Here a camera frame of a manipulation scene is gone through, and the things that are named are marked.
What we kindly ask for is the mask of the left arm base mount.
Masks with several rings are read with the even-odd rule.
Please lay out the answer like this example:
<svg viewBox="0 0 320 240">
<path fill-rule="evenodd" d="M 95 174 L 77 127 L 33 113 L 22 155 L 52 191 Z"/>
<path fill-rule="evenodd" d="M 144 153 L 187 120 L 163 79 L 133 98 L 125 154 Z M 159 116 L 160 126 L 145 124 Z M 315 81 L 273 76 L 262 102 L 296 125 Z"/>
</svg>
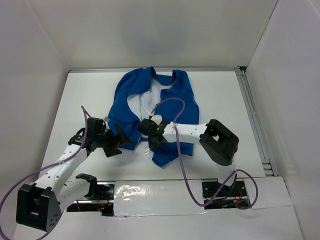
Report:
<svg viewBox="0 0 320 240">
<path fill-rule="evenodd" d="M 89 184 L 85 195 L 75 200 L 67 212 L 100 212 L 102 216 L 114 216 L 115 182 L 98 181 L 95 176 L 80 173 L 75 177 Z"/>
</svg>

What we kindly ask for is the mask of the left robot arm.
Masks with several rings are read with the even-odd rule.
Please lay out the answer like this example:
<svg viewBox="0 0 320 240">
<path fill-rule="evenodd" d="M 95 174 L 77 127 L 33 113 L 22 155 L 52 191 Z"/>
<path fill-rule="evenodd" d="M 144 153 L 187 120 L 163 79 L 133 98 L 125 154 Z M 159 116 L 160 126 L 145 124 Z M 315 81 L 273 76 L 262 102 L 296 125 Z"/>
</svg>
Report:
<svg viewBox="0 0 320 240">
<path fill-rule="evenodd" d="M 103 119 L 88 118 L 86 126 L 70 138 L 57 164 L 34 183 L 19 188 L 16 222 L 49 233 L 74 201 L 97 197 L 95 176 L 80 173 L 73 179 L 70 177 L 96 149 L 101 148 L 106 157 L 113 157 L 121 154 L 122 145 L 132 144 L 118 124 L 114 127 L 116 132 Z"/>
</svg>

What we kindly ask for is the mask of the blue zip jacket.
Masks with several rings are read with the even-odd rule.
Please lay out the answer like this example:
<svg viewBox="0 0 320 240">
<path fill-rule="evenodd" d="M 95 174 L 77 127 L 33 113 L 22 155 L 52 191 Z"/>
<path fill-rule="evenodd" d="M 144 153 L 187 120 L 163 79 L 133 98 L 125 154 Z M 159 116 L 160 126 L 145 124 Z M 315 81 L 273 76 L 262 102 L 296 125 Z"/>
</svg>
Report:
<svg viewBox="0 0 320 240">
<path fill-rule="evenodd" d="M 133 151 L 139 142 L 147 141 L 138 126 L 150 113 L 178 124 L 199 123 L 200 110 L 185 71 L 176 69 L 171 75 L 163 75 L 151 66 L 134 69 L 121 78 L 107 117 L 114 134 L 117 132 L 115 126 L 119 125 L 132 141 L 122 148 Z"/>
</svg>

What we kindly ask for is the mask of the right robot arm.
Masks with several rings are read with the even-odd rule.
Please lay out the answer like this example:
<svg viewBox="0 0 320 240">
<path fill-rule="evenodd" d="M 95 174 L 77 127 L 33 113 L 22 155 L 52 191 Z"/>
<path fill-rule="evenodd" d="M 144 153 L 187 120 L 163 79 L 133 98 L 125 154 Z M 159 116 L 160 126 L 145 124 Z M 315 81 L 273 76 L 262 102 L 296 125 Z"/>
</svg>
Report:
<svg viewBox="0 0 320 240">
<path fill-rule="evenodd" d="M 236 189 L 234 156 L 239 138 L 216 119 L 207 124 L 182 124 L 169 121 L 156 122 L 143 119 L 137 130 L 148 137 L 151 149 L 159 149 L 180 142 L 201 145 L 208 156 L 217 164 L 218 190 L 230 196 Z"/>
</svg>

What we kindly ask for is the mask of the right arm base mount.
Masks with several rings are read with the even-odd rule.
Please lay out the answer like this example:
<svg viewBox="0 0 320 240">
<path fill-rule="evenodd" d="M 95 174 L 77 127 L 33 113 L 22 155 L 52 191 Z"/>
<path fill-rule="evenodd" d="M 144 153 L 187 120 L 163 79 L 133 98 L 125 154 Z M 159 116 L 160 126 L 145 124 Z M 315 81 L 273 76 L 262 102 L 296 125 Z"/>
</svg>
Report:
<svg viewBox="0 0 320 240">
<path fill-rule="evenodd" d="M 223 186 L 220 192 L 216 195 L 214 200 L 210 203 L 209 200 L 213 197 L 221 184 L 217 179 L 207 179 L 201 182 L 202 197 L 205 204 L 205 210 L 213 209 L 248 209 L 250 200 L 247 193 L 245 183 L 242 179 L 235 179 L 231 186 Z"/>
</svg>

